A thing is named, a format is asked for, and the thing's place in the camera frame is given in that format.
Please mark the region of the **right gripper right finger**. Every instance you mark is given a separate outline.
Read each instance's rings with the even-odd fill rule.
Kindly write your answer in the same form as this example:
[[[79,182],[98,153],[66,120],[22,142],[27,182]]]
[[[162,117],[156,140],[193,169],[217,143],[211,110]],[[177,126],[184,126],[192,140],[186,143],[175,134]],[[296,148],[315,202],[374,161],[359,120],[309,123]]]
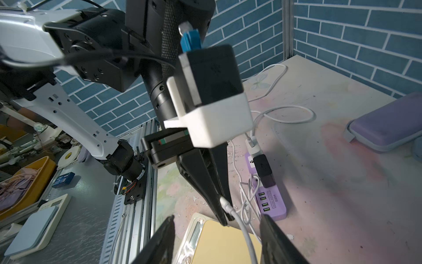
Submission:
[[[270,216],[264,214],[259,227],[262,242],[260,262],[262,264],[309,263]]]

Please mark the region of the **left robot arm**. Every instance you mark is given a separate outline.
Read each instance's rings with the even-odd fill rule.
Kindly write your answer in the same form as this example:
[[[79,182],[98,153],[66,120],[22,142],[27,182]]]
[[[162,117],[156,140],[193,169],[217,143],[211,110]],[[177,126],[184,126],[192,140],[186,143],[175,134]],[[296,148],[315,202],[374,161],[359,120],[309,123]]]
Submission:
[[[203,48],[214,1],[127,1],[126,10],[1,9],[1,92],[72,136],[113,175],[136,182],[144,166],[129,144],[84,113],[53,70],[125,92],[142,78],[160,123],[242,93],[230,45]]]

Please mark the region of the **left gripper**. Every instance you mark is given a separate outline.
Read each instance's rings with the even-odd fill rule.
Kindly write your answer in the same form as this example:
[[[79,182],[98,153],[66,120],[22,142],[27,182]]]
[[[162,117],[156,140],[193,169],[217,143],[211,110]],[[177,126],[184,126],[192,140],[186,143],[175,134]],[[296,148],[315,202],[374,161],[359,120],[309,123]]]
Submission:
[[[233,204],[229,188],[227,143],[209,150],[210,167],[195,148],[188,129],[169,128],[141,139],[151,166],[159,169],[176,162],[180,174],[205,199],[222,226],[234,218],[224,211],[220,198]]]

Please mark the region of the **white charger adapter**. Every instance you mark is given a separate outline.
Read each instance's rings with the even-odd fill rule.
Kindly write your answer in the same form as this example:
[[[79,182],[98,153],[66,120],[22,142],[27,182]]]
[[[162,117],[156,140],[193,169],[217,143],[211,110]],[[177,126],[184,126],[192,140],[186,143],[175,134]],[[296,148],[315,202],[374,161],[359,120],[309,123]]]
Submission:
[[[248,136],[245,140],[247,151],[252,159],[263,154],[263,151],[255,136]]]

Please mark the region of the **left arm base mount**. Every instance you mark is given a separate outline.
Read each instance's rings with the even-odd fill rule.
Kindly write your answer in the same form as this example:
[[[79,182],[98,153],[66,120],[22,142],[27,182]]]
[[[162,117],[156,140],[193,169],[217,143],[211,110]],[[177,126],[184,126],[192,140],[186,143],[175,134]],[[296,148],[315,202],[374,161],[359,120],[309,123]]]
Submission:
[[[144,155],[140,155],[138,160],[143,165],[139,178],[130,183],[123,177],[119,177],[115,182],[114,194],[122,196],[125,205],[134,204],[145,198],[149,161]]]

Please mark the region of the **black charger adapter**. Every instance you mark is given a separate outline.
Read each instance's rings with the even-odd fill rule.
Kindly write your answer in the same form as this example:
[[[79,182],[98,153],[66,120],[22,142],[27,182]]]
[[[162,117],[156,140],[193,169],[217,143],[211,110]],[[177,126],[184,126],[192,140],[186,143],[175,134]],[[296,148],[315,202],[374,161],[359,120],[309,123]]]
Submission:
[[[270,164],[266,155],[261,154],[253,158],[258,177],[265,188],[270,188],[276,185],[271,170]]]

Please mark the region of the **purple power strip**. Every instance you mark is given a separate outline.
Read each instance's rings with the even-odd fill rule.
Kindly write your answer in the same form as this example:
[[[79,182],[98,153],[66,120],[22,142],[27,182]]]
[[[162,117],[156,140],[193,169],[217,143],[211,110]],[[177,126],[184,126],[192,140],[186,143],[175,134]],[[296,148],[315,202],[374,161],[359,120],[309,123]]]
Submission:
[[[246,154],[245,160],[247,162],[247,167],[250,174],[252,176],[258,177],[255,164],[249,154]],[[257,190],[257,193],[255,194],[255,200],[257,202],[260,214],[267,214],[274,221],[281,221],[287,217],[287,208],[277,185],[270,188],[265,188],[261,181],[258,183],[258,180],[253,178],[252,190]]]

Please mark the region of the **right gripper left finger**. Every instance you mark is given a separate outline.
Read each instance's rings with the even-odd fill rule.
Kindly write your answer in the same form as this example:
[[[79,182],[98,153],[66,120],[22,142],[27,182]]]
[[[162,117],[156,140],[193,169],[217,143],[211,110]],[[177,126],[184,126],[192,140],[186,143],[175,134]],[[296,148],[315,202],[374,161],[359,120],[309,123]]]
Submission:
[[[166,218],[132,264],[171,264],[175,241],[174,215]]]

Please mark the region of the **yellow electronic scale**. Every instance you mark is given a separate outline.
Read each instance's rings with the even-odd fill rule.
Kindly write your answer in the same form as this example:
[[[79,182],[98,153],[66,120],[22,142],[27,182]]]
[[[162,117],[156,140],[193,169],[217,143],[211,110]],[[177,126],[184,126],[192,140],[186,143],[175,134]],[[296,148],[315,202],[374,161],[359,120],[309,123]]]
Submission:
[[[174,264],[250,264],[249,250],[240,229],[194,213],[175,254]]]

